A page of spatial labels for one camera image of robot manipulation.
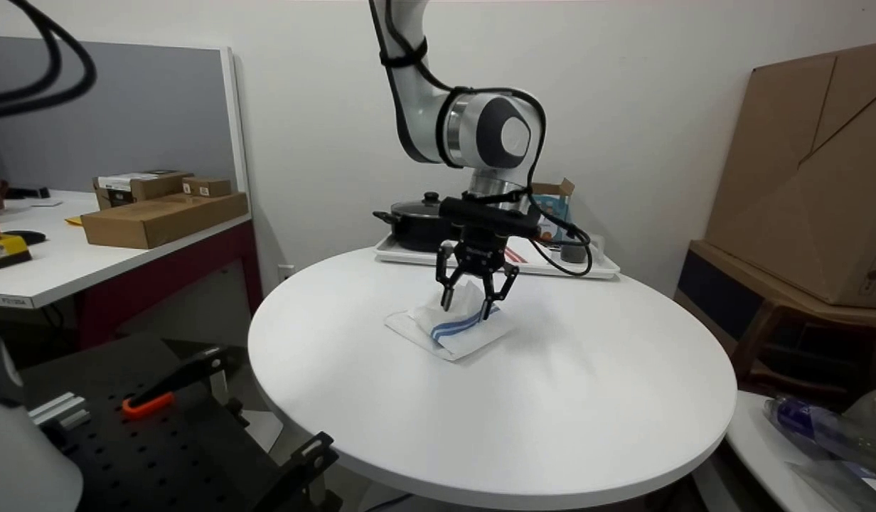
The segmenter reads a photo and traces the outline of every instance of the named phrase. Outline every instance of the yellow object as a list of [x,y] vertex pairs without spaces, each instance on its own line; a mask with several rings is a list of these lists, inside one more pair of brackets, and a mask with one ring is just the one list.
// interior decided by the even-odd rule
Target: yellow object
[[19,236],[0,236],[0,261],[12,256],[26,256],[26,253],[28,253],[28,243],[23,243]]

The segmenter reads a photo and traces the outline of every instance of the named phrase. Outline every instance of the white wall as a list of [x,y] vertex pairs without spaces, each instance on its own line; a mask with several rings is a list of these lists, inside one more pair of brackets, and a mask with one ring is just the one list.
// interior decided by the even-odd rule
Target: white wall
[[[231,45],[241,59],[247,156],[265,273],[373,244],[369,216],[464,184],[410,163],[393,130],[365,0],[40,0],[74,34]],[[28,34],[0,2],[0,34]],[[572,177],[608,253],[670,290],[699,236],[760,62],[876,41],[876,0],[434,0],[447,83],[542,101],[541,175]]]

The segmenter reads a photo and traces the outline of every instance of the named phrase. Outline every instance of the round white table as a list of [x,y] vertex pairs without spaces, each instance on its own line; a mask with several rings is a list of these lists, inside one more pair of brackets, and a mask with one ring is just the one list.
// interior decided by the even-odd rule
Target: round white table
[[352,251],[279,285],[249,322],[266,399],[396,489],[491,510],[578,510],[655,493],[722,442],[736,384],[717,339],[621,281],[521,275],[514,332],[461,365],[383,317],[423,305],[431,267]]

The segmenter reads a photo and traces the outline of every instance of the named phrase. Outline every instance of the gray wall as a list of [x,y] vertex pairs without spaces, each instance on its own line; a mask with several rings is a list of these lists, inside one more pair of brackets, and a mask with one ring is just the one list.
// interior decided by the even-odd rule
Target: gray wall
[[[92,93],[0,120],[3,179],[65,192],[87,192],[99,175],[144,167],[234,179],[218,51],[111,42],[86,49],[97,62]],[[42,68],[45,49],[38,41],[0,37],[0,91]],[[60,85],[76,78],[80,66],[65,51]]]

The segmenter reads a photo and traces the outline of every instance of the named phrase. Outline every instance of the cable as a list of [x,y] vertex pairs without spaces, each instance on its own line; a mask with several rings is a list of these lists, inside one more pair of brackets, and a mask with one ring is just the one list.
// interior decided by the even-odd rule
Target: cable
[[[400,45],[403,56],[412,56],[416,49],[412,42],[396,28],[396,21],[393,21],[393,0],[387,0],[387,34],[396,41],[396,45]],[[434,88],[441,91],[449,91],[444,105],[441,105],[441,113],[439,113],[439,125],[434,125],[434,142],[439,142],[439,155],[441,159],[449,165],[449,167],[461,167],[456,163],[449,163],[447,152],[444,152],[444,116],[453,105],[456,98],[461,93],[504,93],[504,98],[514,98],[521,103],[527,103],[534,116],[538,116],[538,125],[541,125],[541,136],[538,136],[538,146],[534,146],[534,159],[527,170],[527,187],[524,192],[514,192],[514,194],[527,194],[528,204],[545,216],[551,226],[564,229],[569,240],[578,240],[578,243],[554,243],[554,244],[582,244],[582,253],[585,253],[585,267],[582,270],[569,270],[564,266],[557,266],[534,240],[528,240],[528,244],[541,253],[541,258],[545,258],[545,266],[551,266],[554,270],[565,273],[565,275],[585,275],[592,270],[592,240],[582,229],[578,229],[575,221],[565,221],[554,213],[549,213],[538,199],[534,199],[534,170],[538,170],[538,163],[541,163],[541,155],[542,155],[542,146],[545,146],[545,109],[528,98],[527,91],[517,91],[517,88],[449,88],[447,83],[441,83],[427,66],[423,66],[423,54],[420,59],[412,62],[416,71],[420,71],[427,78],[427,83],[431,83]]]
[[45,17],[35,7],[28,7],[26,0],[12,0],[12,2],[23,14],[28,14],[28,21],[38,28],[42,28],[47,34],[56,34],[74,51],[74,56],[83,62],[86,74],[74,85],[69,85],[65,91],[56,91],[56,93],[47,93],[47,98],[38,98],[38,101],[28,101],[28,103],[0,105],[0,116],[18,116],[18,113],[28,113],[28,111],[55,109],[55,105],[62,105],[62,103],[76,101],[86,91],[92,91],[94,83],[97,83],[97,66],[94,66],[92,54],[60,22],[55,22],[50,17]]
[[12,91],[0,91],[0,103],[35,98],[35,93],[50,88],[60,79],[60,71],[62,71],[60,45],[56,45],[50,31],[45,31],[40,22],[35,22],[35,27],[38,27],[40,41],[45,45],[47,68],[35,83],[28,83],[28,85],[12,88]]
[[390,499],[390,500],[383,500],[383,504],[369,507],[366,512],[390,510],[390,507],[397,507],[397,504],[403,504],[403,500],[410,500],[410,499],[412,499],[412,495],[397,495],[397,499]]

